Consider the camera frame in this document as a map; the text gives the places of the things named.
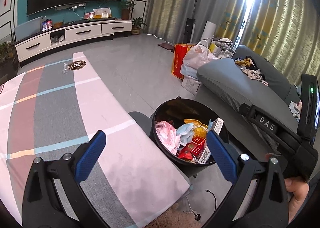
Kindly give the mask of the person's right hand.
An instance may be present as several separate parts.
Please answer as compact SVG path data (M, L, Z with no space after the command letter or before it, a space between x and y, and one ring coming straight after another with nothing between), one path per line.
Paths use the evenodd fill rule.
M287 192L293 194L288 204L289 223L291 223L308 195L309 185L300 177L286 178L284 181Z

